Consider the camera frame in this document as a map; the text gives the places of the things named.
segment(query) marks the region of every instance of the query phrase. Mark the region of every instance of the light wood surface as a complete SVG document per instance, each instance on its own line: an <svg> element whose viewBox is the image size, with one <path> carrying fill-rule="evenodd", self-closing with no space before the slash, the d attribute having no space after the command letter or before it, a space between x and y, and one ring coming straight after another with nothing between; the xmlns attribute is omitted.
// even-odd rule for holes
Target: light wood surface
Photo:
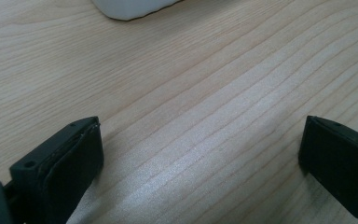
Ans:
<svg viewBox="0 0 358 224"><path fill-rule="evenodd" d="M358 0L185 0L129 22L0 0L0 180L94 115L105 166L69 223L358 223L297 164L307 115L358 131Z"/></svg>

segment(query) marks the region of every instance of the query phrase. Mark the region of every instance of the white device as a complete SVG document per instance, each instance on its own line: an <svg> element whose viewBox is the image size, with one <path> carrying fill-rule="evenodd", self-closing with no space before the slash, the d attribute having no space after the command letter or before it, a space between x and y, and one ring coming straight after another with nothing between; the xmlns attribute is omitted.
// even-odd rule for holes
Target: white device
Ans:
<svg viewBox="0 0 358 224"><path fill-rule="evenodd" d="M92 0L103 14L110 18L128 21L143 17L179 0Z"/></svg>

